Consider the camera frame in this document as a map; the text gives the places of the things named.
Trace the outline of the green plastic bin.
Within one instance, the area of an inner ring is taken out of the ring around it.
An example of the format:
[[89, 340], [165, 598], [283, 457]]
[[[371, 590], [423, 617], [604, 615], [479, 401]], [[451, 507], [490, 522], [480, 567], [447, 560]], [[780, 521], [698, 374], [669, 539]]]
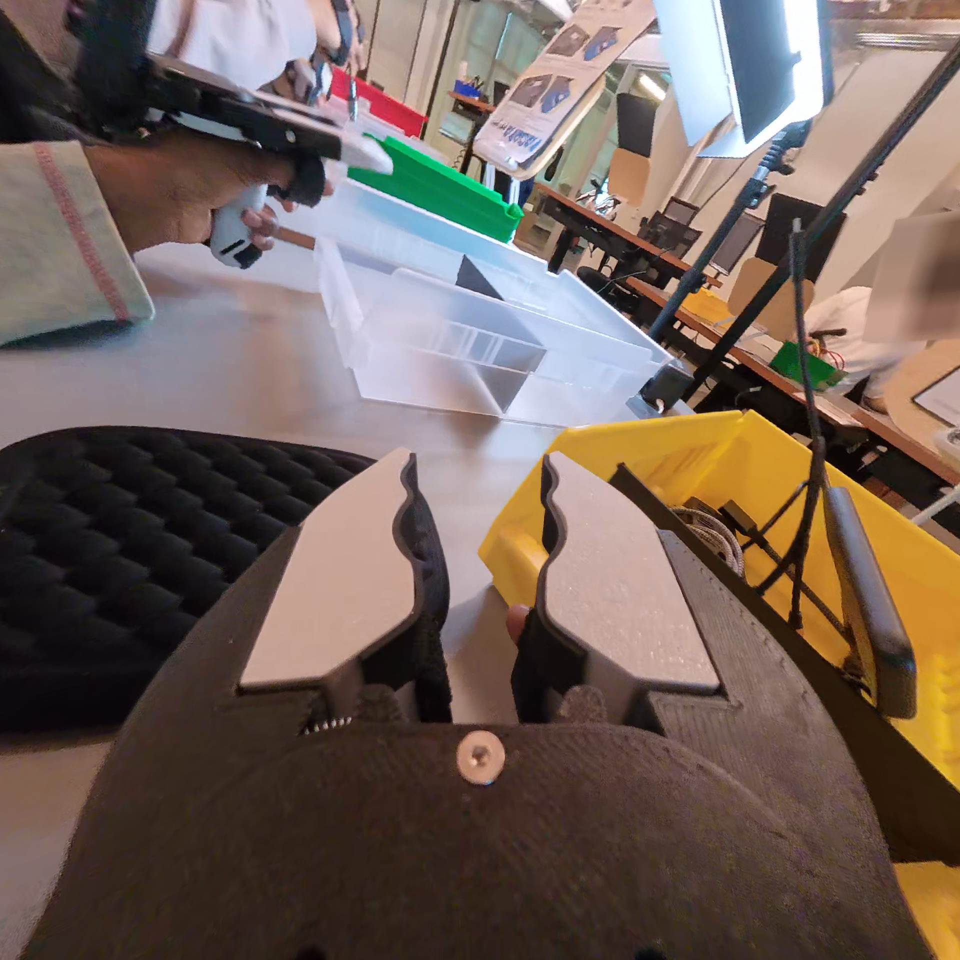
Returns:
[[523, 218], [520, 206], [410, 141], [388, 136], [377, 144], [389, 156], [392, 172], [381, 174], [349, 164], [350, 179], [496, 241], [514, 240]]

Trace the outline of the black divider panel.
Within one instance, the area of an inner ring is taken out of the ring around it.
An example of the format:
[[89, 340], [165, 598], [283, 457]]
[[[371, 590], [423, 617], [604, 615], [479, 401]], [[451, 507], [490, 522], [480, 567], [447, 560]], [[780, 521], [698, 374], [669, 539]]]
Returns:
[[499, 302], [518, 304], [527, 292], [528, 281], [511, 270], [464, 254], [455, 285]]

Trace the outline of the large clear plastic bin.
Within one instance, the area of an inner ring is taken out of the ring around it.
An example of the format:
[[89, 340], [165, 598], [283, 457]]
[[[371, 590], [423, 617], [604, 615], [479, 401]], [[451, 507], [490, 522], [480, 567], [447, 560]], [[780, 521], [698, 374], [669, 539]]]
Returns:
[[463, 255], [525, 278], [520, 302], [506, 304], [529, 313], [547, 356], [512, 407], [518, 417], [486, 417], [555, 427], [619, 422], [632, 415], [629, 402], [668, 363], [662, 347], [573, 273], [550, 272], [545, 261], [516, 246], [364, 184], [342, 181], [331, 197], [298, 208], [283, 225], [312, 239], [314, 248], [316, 240], [331, 239], [450, 282]]

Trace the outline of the red plastic bin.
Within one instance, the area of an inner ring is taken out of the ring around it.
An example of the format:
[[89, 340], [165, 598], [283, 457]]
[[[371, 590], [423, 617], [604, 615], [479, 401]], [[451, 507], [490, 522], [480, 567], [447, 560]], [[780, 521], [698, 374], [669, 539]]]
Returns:
[[331, 97], [345, 102], [355, 102], [358, 111], [402, 131], [408, 138], [422, 139], [426, 128], [426, 115], [421, 114], [366, 81], [354, 78], [345, 69], [332, 68]]

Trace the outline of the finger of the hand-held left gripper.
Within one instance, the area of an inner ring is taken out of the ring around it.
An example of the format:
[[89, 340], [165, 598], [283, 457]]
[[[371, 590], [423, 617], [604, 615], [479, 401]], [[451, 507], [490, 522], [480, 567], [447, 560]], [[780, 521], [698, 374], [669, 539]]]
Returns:
[[376, 138], [350, 129], [341, 131], [341, 162], [349, 170], [378, 175], [394, 172], [392, 157]]

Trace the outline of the person's left hand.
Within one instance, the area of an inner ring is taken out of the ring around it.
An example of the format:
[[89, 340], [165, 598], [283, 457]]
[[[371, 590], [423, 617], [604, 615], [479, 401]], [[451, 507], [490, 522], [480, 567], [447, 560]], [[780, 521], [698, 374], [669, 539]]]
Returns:
[[278, 153], [182, 129], [83, 152], [131, 255], [208, 240], [214, 211], [250, 188], [287, 187], [295, 172]]

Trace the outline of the printed instruction poster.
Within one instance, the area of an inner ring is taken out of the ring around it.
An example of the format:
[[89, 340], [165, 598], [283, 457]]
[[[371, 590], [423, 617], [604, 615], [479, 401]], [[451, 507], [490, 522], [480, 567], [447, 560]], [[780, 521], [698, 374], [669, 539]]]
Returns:
[[656, 21], [650, 1], [586, 1], [510, 87], [473, 140], [474, 157], [534, 177], [592, 108], [610, 66]]

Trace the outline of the black usb hub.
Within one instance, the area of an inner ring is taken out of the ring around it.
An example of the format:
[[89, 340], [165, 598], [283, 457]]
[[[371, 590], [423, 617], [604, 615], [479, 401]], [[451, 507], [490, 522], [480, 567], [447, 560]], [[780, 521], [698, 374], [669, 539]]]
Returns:
[[801, 585], [816, 509], [822, 507], [830, 556], [841, 589], [845, 632], [859, 668], [859, 683], [877, 711], [907, 720], [918, 711], [917, 665], [913, 646], [882, 574], [851, 493], [832, 486], [826, 474], [826, 444], [815, 403], [805, 323], [803, 283], [807, 274], [806, 235], [795, 218], [788, 241], [789, 278], [793, 288], [801, 395], [810, 431], [811, 460], [798, 531], [785, 560], [794, 573], [790, 623], [801, 623]]

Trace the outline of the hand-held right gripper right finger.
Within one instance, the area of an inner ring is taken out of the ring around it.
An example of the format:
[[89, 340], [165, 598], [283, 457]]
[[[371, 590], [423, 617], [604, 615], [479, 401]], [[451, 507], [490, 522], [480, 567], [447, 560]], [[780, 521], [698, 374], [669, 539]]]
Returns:
[[604, 692], [716, 692], [720, 680], [656, 524], [609, 481], [544, 455], [538, 617], [572, 658], [550, 684]]

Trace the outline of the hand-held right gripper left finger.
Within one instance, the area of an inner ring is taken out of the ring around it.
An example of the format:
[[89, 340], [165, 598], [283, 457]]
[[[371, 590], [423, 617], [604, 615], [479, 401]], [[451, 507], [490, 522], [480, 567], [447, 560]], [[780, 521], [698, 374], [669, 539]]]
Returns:
[[239, 677], [242, 692], [400, 691], [412, 684], [421, 572], [405, 540], [417, 461], [396, 448], [298, 528]]

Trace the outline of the yellow plastic bin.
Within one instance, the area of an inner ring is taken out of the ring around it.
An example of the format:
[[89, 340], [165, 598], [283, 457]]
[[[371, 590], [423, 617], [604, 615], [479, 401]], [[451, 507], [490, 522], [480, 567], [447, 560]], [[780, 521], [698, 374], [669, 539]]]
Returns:
[[[719, 510], [732, 501], [758, 525], [774, 515], [810, 470], [810, 451], [753, 412], [572, 428], [547, 452], [561, 452], [605, 481], [623, 464], [667, 507], [696, 498]], [[958, 554], [833, 465], [825, 471], [832, 486], [850, 491], [914, 649], [917, 716], [883, 725], [890, 732], [896, 729], [958, 789]], [[546, 561], [541, 476], [537, 461], [479, 549], [508, 605], [532, 604]], [[794, 537], [801, 512], [802, 502], [794, 503], [765, 534], [780, 556]], [[828, 549], [823, 509], [818, 507], [803, 579], [840, 619], [841, 589]], [[802, 599], [801, 609], [801, 634], [811, 650], [840, 667], [847, 643], [808, 598]], [[936, 957], [958, 958], [958, 867], [934, 866], [934, 859], [924, 853], [918, 863], [896, 866], [897, 879]]]

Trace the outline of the black quilted pad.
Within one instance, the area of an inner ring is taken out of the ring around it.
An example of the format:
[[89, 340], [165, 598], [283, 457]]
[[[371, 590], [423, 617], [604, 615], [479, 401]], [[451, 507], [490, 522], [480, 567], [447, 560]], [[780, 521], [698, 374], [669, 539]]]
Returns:
[[122, 724], [228, 588], [373, 462], [147, 426], [4, 447], [2, 736]]

